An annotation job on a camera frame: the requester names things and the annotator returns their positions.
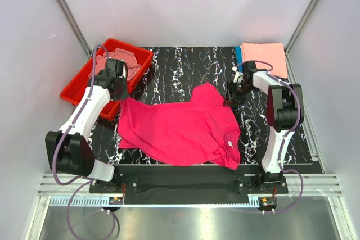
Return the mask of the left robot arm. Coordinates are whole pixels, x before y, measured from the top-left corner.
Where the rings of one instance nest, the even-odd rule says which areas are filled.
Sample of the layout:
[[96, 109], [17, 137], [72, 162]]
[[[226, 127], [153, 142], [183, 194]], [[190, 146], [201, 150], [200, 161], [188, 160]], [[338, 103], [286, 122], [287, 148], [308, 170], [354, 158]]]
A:
[[101, 111], [110, 101], [128, 98], [128, 67], [122, 60], [107, 58], [105, 67], [93, 73], [84, 96], [67, 122], [56, 132], [49, 131], [45, 144], [53, 178], [58, 185], [66, 186], [58, 173], [102, 182], [110, 193], [117, 192], [122, 184], [119, 169], [95, 158], [88, 139]]

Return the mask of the magenta t shirt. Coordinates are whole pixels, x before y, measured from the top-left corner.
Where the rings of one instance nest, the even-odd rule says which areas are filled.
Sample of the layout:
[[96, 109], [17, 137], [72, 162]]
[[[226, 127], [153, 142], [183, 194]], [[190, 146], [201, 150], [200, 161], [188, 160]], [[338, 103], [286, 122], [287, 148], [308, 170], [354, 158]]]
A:
[[147, 105], [128, 98], [121, 103], [120, 148], [175, 166], [212, 162], [236, 170], [240, 127], [223, 101], [210, 83], [196, 86], [188, 102]]

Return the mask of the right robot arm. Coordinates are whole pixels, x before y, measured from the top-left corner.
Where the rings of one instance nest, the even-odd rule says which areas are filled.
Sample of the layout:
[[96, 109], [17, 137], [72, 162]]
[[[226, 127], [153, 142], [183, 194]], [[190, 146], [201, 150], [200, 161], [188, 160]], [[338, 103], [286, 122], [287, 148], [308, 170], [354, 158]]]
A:
[[259, 69], [257, 63], [265, 62], [245, 61], [232, 68], [232, 79], [227, 82], [223, 105], [237, 106], [254, 90], [267, 95], [265, 116], [270, 135], [258, 172], [249, 187], [268, 193], [286, 186], [284, 160], [295, 130], [304, 121], [303, 95], [300, 84], [290, 84], [273, 75], [271, 64], [267, 64], [268, 69]]

